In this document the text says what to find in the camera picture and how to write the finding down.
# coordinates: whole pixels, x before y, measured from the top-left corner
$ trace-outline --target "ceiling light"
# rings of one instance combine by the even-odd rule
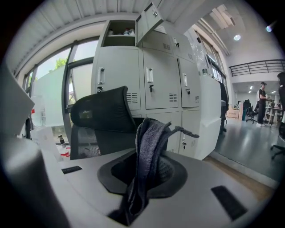
[[[268,25],[268,26],[266,27],[266,31],[267,31],[267,32],[271,32],[271,31],[272,31],[272,28],[270,27],[270,25]]]
[[[239,41],[239,40],[240,40],[240,35],[235,35],[235,36],[233,37],[233,39],[234,39],[235,41]]]

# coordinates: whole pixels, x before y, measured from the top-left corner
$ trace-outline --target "blue light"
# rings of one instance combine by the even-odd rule
[[[266,27],[266,31],[267,31],[267,32],[271,32],[271,31],[272,31],[272,28],[270,27],[270,25],[268,25],[268,26]]]

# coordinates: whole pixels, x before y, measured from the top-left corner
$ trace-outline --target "black pants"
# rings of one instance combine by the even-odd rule
[[[257,117],[257,122],[263,124],[263,118],[265,116],[265,104],[258,104],[258,117]]]

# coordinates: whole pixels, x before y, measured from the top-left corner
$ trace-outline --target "open locker door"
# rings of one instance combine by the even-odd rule
[[[163,18],[155,5],[150,3],[135,21],[135,45],[139,46],[143,38],[161,23]]]

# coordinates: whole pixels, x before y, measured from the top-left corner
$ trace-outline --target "black shirt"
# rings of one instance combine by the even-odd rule
[[[263,97],[265,97],[266,95],[266,92],[262,89],[259,89],[259,95],[262,95]],[[266,104],[266,100],[265,99],[259,99],[259,103],[262,104],[262,105],[265,105]]]

